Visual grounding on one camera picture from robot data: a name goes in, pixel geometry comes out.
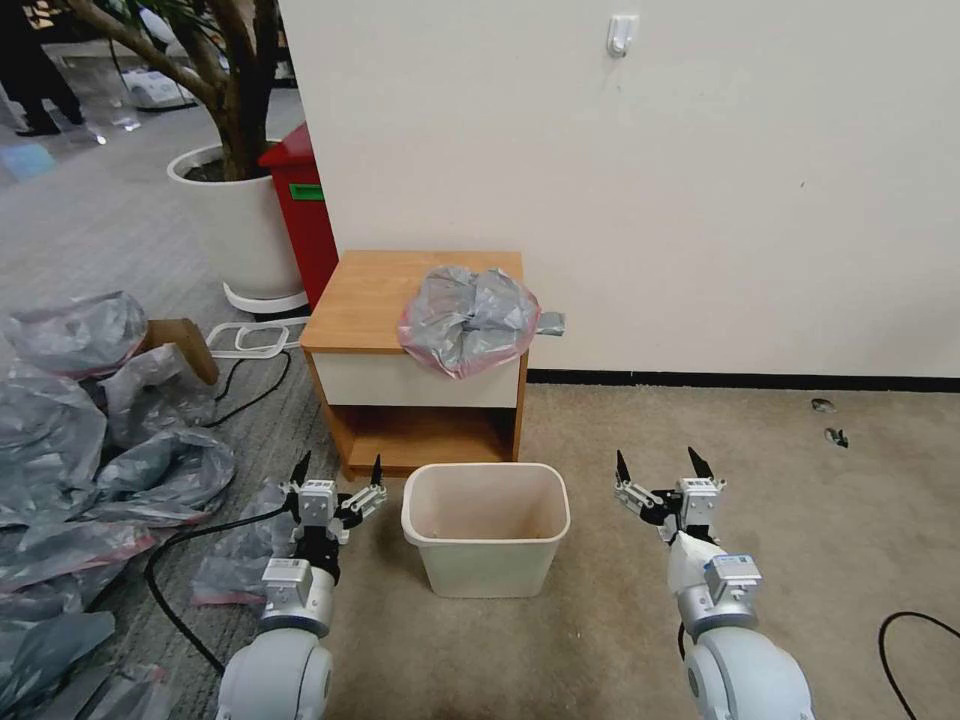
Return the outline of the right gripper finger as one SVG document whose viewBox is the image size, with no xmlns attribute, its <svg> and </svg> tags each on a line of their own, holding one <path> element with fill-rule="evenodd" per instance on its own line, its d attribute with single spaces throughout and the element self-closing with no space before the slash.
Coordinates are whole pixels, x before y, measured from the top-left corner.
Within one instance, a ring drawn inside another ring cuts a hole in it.
<svg viewBox="0 0 960 720">
<path fill-rule="evenodd" d="M 637 516 L 641 516 L 644 510 L 652 510 L 654 508 L 654 497 L 647 490 L 632 481 L 627 463 L 620 449 L 616 451 L 614 496 L 624 507 Z"/>
<path fill-rule="evenodd" d="M 719 478 L 711 469 L 709 463 L 702 458 L 697 451 L 689 446 L 688 455 L 693 467 L 694 476 L 698 479 L 709 480 L 710 483 L 716 487 L 719 491 L 722 491 L 726 486 L 726 481 L 723 478 Z"/>
</svg>

